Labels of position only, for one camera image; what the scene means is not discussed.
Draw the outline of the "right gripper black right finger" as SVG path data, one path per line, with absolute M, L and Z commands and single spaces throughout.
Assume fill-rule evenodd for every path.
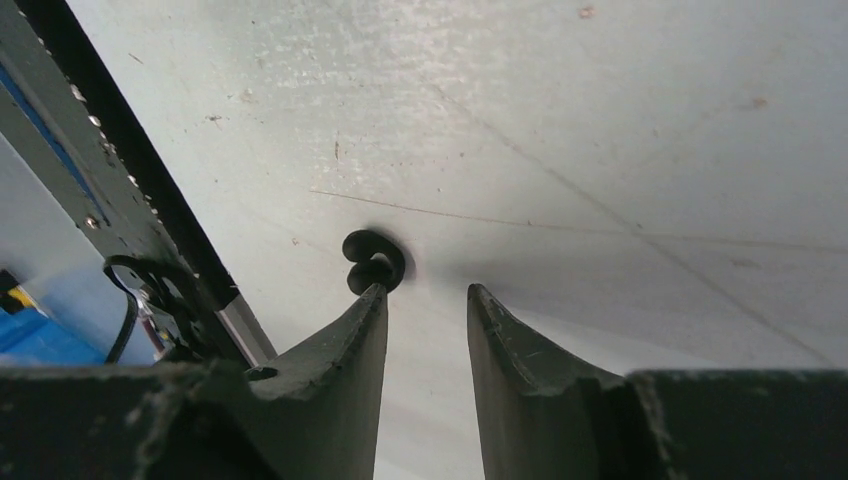
M 647 369 L 620 376 L 467 291 L 489 479 L 843 479 L 847 374 Z

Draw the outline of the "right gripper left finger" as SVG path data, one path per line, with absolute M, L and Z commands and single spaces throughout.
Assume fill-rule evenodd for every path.
M 384 287 L 268 363 L 5 368 L 5 479 L 370 479 Z

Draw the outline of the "black earbud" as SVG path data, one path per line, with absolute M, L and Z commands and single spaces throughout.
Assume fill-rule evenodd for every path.
M 342 243 L 342 254 L 353 264 L 347 285 L 355 295 L 361 295 L 373 284 L 382 285 L 390 293 L 404 280 L 404 253 L 377 231 L 362 229 L 350 233 Z

